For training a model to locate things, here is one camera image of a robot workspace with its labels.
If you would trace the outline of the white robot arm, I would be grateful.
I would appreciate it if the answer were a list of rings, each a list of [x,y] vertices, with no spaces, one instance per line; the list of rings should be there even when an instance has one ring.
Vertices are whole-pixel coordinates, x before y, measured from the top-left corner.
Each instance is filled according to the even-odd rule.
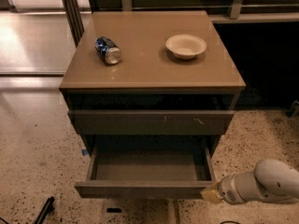
[[[253,171],[227,175],[220,182],[201,191],[211,203],[244,204],[248,202],[290,204],[299,202],[299,172],[288,164],[265,159]]]

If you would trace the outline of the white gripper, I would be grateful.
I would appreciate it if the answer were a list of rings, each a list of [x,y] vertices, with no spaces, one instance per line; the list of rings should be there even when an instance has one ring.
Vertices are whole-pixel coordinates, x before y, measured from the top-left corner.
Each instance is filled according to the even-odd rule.
[[[222,200],[228,204],[243,204],[245,201],[237,191],[235,183],[236,175],[227,175],[220,183],[215,183],[201,190],[201,196],[205,201],[218,204]]]

